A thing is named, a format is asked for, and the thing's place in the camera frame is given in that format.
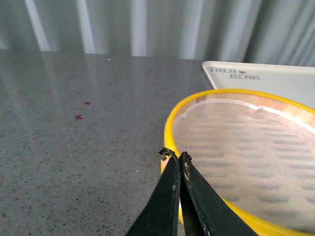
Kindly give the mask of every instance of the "red speck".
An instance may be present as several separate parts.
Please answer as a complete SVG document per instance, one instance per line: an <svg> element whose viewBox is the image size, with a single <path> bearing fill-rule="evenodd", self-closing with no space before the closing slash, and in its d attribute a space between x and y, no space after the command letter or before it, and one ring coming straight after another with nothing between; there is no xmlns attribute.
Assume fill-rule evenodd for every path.
<svg viewBox="0 0 315 236"><path fill-rule="evenodd" d="M76 121L81 120L81 119L83 119L82 115L75 116Z"/></svg>

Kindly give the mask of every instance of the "white curtain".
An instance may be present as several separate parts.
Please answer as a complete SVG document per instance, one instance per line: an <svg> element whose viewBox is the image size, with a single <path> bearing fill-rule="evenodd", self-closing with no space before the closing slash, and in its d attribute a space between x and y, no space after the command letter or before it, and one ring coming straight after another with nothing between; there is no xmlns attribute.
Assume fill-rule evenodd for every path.
<svg viewBox="0 0 315 236"><path fill-rule="evenodd" d="M0 0L0 49L315 66L315 0Z"/></svg>

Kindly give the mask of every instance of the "gray speckled countertop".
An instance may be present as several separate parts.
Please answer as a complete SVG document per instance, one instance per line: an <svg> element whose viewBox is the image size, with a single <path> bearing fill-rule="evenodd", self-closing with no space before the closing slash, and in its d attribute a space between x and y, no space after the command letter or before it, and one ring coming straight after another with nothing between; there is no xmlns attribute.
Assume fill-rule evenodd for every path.
<svg viewBox="0 0 315 236"><path fill-rule="evenodd" d="M0 235L123 235L168 114L211 87L201 63L0 50Z"/></svg>

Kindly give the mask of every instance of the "white cutting board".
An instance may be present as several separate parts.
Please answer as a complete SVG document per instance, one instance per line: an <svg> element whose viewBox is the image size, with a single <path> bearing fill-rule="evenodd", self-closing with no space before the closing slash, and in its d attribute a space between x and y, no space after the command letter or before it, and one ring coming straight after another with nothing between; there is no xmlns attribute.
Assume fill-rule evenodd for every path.
<svg viewBox="0 0 315 236"><path fill-rule="evenodd" d="M315 109L315 68L206 61L214 89L248 89L274 94Z"/></svg>

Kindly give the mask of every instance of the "yellow rim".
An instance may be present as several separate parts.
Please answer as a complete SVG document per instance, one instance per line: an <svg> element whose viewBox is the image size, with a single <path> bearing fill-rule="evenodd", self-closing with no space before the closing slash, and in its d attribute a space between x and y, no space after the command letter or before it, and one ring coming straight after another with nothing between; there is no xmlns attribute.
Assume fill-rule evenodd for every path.
<svg viewBox="0 0 315 236"><path fill-rule="evenodd" d="M203 92L199 92L196 94L193 94L184 100L182 100L180 103L178 103L170 113L169 117L167 118L166 124L165 124L165 129L164 129L164 145L166 148L169 148L173 150L177 156L180 156L176 146L175 142L173 139L173 133L172 133L172 124L175 118L175 115L177 112L188 102L199 98L203 97L206 95L210 94L218 94L218 93L243 93L243 94L249 94L249 95L256 95L256 96L261 96L261 97L266 97L266 98L271 98L274 100L278 100L290 105L293 105L297 108L303 109L307 112L310 112L312 114L315 114L315 110L312 108L309 108L307 106L304 106L300 103L294 102L292 100L283 98L283 97L278 97L275 95L271 95L268 93L263 93L263 92L257 92L257 91L251 91L251 90L244 90L244 89L217 89L217 90L207 90ZM161 161L161 171L163 172L164 170L164 163ZM242 219L244 220L257 234L260 236L314 236L312 234L305 234L293 230L289 230L283 227L280 227L278 225L271 224L265 220L262 220L258 217L255 217L240 208L234 206L233 204L229 203L228 201L224 200L225 203ZM179 219L183 223L183 217L182 217L182 208L180 207L179 209Z"/></svg>

